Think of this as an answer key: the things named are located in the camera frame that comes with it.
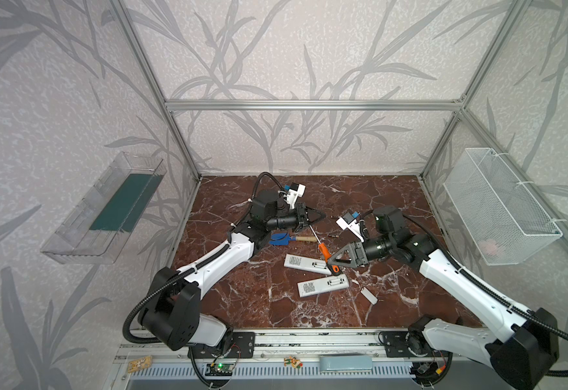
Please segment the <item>orange handled screwdriver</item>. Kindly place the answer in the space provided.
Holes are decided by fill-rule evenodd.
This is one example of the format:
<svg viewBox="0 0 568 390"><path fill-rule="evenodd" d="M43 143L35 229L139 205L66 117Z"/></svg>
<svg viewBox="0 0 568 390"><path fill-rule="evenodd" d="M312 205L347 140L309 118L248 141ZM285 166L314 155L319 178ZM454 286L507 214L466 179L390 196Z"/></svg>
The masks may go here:
<svg viewBox="0 0 568 390"><path fill-rule="evenodd" d="M326 262L328 262L328 260L330 258L330 253L329 253L327 246L319 239L318 235L316 234L314 227L310 226L310 229L311 229L311 232L313 233L314 237L316 238L316 242L318 243L318 249L320 250L321 254L323 255L324 260Z"/></svg>

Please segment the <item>white remote control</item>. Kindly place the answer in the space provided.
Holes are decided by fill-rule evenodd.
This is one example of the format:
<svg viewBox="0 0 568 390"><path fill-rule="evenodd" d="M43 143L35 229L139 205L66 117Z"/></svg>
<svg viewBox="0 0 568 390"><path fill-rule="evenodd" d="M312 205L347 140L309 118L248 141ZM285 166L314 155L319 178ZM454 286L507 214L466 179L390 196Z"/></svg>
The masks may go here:
<svg viewBox="0 0 568 390"><path fill-rule="evenodd" d="M300 297L311 297L322 293L331 293L349 288L347 276L328 276L298 283Z"/></svg>
<svg viewBox="0 0 568 390"><path fill-rule="evenodd" d="M284 261L284 267L331 276L331 271L328 269L324 260L299 255L288 254Z"/></svg>

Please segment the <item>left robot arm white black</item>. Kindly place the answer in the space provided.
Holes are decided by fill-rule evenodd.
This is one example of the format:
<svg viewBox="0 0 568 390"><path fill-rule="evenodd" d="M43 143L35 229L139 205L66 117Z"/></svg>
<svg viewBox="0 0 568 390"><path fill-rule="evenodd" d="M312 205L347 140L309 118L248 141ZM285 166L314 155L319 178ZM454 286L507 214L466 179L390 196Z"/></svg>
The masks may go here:
<svg viewBox="0 0 568 390"><path fill-rule="evenodd" d="M155 274L146 297L126 318L123 337L133 344L162 343L173 351L204 345L227 354L233 344L233 328L202 313L201 301L206 293L258 254L269 243L272 232L299 232L325 217L324 212L297 201L291 191L256 193L224 242L178 270L164 267Z"/></svg>

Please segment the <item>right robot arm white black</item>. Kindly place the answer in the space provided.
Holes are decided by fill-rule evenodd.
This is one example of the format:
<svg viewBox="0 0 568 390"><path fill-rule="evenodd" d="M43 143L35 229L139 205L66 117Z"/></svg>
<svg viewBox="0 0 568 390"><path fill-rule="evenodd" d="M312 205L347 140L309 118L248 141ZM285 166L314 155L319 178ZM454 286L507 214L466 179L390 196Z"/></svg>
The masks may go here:
<svg viewBox="0 0 568 390"><path fill-rule="evenodd" d="M373 210L377 237L370 237L364 218L347 213L338 218L341 229L355 240L328 260L331 268L359 268L373 261L393 258L418 271L449 292L482 322L481 329L423 315L407 330L411 353L425 356L435 351L461 355L492 368L515 389L533 389L560 355L556 335L546 327L556 318L546 310L533 313L474 276L437 242L433 234L408 228L412 218L394 206Z"/></svg>

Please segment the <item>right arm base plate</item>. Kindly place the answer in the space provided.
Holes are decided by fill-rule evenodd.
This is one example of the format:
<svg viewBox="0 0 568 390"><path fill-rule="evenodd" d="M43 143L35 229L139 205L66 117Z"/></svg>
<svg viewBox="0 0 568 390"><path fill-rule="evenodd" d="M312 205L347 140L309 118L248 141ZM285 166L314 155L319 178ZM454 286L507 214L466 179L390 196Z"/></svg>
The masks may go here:
<svg viewBox="0 0 568 390"><path fill-rule="evenodd" d="M407 331L380 331L378 341L388 358L424 358L427 354L412 351Z"/></svg>

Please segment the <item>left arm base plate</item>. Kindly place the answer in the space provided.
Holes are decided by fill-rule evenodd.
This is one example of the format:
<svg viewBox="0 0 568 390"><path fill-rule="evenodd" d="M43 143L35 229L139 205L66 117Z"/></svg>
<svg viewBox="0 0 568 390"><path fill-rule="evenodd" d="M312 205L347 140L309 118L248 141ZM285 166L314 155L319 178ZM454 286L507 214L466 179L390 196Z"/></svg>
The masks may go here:
<svg viewBox="0 0 568 390"><path fill-rule="evenodd" d="M252 331L233 331L224 336L222 341L214 346L194 344L189 347L195 358L252 358L256 345L256 333Z"/></svg>

